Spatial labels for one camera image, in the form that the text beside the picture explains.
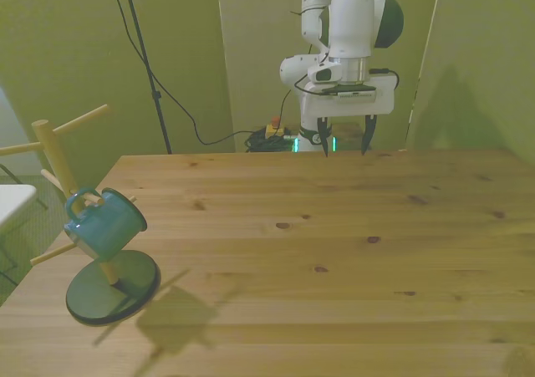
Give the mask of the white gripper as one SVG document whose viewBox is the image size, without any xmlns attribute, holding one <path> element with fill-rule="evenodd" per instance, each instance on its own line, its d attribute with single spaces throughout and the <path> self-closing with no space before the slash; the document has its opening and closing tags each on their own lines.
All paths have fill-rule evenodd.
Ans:
<svg viewBox="0 0 535 377">
<path fill-rule="evenodd" d="M 377 116 L 388 115 L 395 107 L 395 75 L 372 74 L 364 84 L 314 84 L 308 81 L 303 86 L 302 110 L 305 115 L 317 118 L 320 144 L 326 157 L 329 156 L 329 137 L 332 128 L 327 117 L 361 116 L 364 133 L 361 154 L 369 149 L 373 139 Z"/>
</svg>

